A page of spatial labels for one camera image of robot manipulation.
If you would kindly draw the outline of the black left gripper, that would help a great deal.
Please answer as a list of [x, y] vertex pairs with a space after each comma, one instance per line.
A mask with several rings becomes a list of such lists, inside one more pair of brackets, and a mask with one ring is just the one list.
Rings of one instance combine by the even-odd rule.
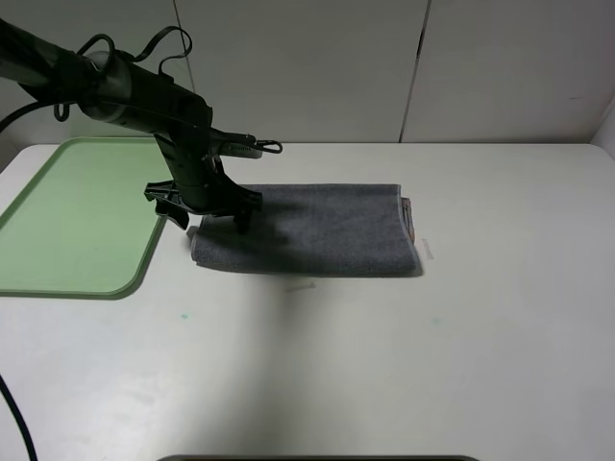
[[261, 209], [262, 195], [233, 182], [222, 156], [210, 148], [212, 108], [202, 97], [172, 88], [144, 102], [142, 111], [172, 176], [170, 182], [146, 186], [156, 214], [182, 230], [190, 214], [233, 216], [237, 232], [245, 234]]

